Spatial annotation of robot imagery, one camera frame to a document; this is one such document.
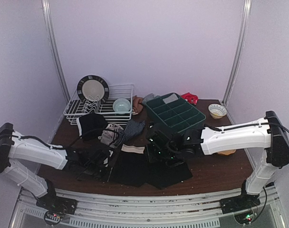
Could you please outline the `green compartment tray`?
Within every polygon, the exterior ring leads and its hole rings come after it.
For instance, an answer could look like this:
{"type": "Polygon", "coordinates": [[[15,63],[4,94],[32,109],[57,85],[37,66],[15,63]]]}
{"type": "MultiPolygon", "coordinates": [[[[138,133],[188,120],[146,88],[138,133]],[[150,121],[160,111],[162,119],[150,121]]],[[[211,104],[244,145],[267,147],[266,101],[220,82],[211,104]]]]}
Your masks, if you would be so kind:
{"type": "Polygon", "coordinates": [[[146,103],[146,110],[149,118],[154,123],[159,123],[165,129],[175,133],[184,134],[189,129],[199,129],[203,127],[206,115],[199,111],[194,105],[182,99],[165,104],[163,98],[172,93],[165,94],[146,103]]]}

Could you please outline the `grey boxer briefs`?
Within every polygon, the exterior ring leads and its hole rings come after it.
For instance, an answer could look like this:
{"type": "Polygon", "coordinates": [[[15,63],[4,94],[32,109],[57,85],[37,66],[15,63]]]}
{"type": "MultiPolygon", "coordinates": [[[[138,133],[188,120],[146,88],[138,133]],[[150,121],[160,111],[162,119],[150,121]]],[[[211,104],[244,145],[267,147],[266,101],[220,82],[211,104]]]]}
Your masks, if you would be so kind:
{"type": "Polygon", "coordinates": [[[165,104],[169,104],[169,103],[174,102],[178,99],[179,99],[179,97],[175,93],[172,93],[170,96],[163,98],[163,102],[165,104]]]}

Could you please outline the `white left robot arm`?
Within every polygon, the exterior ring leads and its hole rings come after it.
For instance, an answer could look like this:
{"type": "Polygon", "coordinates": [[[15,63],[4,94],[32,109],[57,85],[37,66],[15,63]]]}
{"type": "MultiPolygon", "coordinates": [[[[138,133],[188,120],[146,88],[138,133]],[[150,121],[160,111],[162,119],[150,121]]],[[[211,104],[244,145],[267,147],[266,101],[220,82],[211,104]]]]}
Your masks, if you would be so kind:
{"type": "Polygon", "coordinates": [[[114,150],[103,143],[93,148],[75,149],[45,143],[36,136],[22,135],[13,124],[0,127],[0,174],[31,193],[38,207],[46,209],[44,221],[53,226],[66,215],[73,215],[77,200],[60,197],[52,181],[42,178],[21,163],[21,160],[47,165],[77,176],[86,174],[101,178],[112,160],[114,150]]]}

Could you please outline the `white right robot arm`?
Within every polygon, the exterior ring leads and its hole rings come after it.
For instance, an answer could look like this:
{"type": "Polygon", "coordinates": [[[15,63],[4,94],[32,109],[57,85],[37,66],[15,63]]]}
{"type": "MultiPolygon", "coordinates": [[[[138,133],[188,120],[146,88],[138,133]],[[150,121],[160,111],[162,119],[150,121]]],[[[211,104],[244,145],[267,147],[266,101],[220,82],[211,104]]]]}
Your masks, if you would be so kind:
{"type": "Polygon", "coordinates": [[[184,133],[174,133],[157,123],[148,128],[145,154],[149,162],[179,165],[190,158],[223,151],[263,148],[260,162],[243,182],[240,195],[220,200],[222,213],[228,214],[260,205],[259,195],[267,182],[277,169],[289,164],[288,135],[289,130],[274,111],[249,123],[221,127],[204,124],[184,133]]]}

